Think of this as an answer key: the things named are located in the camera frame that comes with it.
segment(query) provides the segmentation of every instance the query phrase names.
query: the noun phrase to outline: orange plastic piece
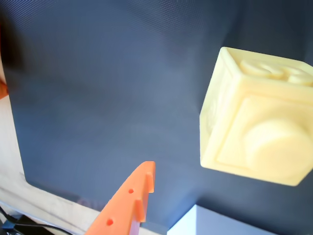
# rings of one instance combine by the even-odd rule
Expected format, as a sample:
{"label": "orange plastic piece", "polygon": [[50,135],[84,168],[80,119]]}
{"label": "orange plastic piece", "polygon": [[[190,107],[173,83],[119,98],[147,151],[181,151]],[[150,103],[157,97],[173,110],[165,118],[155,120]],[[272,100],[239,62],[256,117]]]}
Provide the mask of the orange plastic piece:
{"label": "orange plastic piece", "polygon": [[144,162],[127,178],[85,235],[138,235],[154,192],[155,162]]}
{"label": "orange plastic piece", "polygon": [[7,86],[3,82],[0,82],[0,99],[6,97],[7,95],[8,95]]}

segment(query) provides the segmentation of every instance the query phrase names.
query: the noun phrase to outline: light wood table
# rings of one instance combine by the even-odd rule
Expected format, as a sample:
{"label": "light wood table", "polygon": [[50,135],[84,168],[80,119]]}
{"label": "light wood table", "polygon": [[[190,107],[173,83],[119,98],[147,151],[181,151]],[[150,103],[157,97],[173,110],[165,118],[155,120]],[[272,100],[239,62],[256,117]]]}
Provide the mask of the light wood table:
{"label": "light wood table", "polygon": [[[1,60],[0,78],[4,80]],[[99,214],[26,182],[9,96],[0,100],[0,204],[73,234],[84,234]],[[156,235],[144,228],[139,234]]]}

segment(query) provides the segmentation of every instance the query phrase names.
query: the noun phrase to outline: small hole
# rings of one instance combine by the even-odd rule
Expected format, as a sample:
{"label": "small hole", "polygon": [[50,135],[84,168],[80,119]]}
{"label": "small hole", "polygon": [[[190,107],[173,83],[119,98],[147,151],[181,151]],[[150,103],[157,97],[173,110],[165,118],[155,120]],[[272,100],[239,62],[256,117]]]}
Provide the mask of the small hole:
{"label": "small hole", "polygon": [[113,224],[113,220],[112,220],[112,219],[108,219],[108,220],[107,220],[107,225],[108,225],[108,226],[111,226],[112,224]]}

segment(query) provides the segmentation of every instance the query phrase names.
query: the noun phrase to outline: yellow plastic block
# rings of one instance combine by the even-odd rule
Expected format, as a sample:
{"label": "yellow plastic block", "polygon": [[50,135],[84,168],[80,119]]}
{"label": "yellow plastic block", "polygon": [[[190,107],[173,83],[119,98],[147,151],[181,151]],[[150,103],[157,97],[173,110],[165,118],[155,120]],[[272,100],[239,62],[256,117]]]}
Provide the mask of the yellow plastic block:
{"label": "yellow plastic block", "polygon": [[313,168],[313,67],[221,48],[200,136],[203,167],[297,185]]}

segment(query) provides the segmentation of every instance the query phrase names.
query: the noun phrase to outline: orange object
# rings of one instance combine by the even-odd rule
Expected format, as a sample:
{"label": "orange object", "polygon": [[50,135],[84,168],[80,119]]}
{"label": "orange object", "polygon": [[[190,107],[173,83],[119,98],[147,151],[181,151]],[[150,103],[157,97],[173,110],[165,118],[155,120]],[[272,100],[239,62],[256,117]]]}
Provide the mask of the orange object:
{"label": "orange object", "polygon": [[0,82],[0,99],[6,97],[8,95],[8,87],[3,83]]}
{"label": "orange object", "polygon": [[144,162],[127,178],[85,235],[138,235],[154,192],[155,162]]}

